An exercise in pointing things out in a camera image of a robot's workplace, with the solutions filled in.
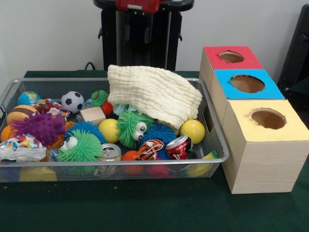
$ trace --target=white wall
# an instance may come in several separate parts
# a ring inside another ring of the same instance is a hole
[[[198,70],[204,45],[248,45],[277,80],[306,0],[196,0],[183,13],[177,70]],[[103,69],[91,0],[0,1],[0,91],[27,70]]]

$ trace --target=tiger toy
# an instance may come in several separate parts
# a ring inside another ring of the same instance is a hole
[[[158,139],[147,140],[140,146],[135,159],[136,160],[155,160],[157,151],[164,147],[164,143]]]

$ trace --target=stacked wooden boxes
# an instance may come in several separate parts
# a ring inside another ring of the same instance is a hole
[[[233,194],[289,192],[309,153],[309,131],[248,47],[204,47],[207,86],[231,156]]]

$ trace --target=yellow box top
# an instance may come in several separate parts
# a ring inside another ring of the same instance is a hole
[[[309,130],[288,100],[230,100],[248,142],[309,141]]]

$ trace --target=wire mesh basket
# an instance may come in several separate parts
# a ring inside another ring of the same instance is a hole
[[[0,182],[211,177],[220,163],[228,159],[228,146],[205,84],[200,79],[186,79],[203,95],[197,119],[205,126],[206,135],[201,143],[193,146],[198,159],[0,162]],[[6,126],[8,113],[17,105],[18,97],[25,91],[33,91],[43,99],[51,98],[60,102],[61,96],[69,91],[77,91],[87,99],[98,89],[109,93],[109,82],[106,78],[29,78],[12,81],[0,97],[0,130]],[[120,146],[122,154],[129,150],[120,143],[117,145]],[[214,150],[219,155],[217,159],[202,159]]]

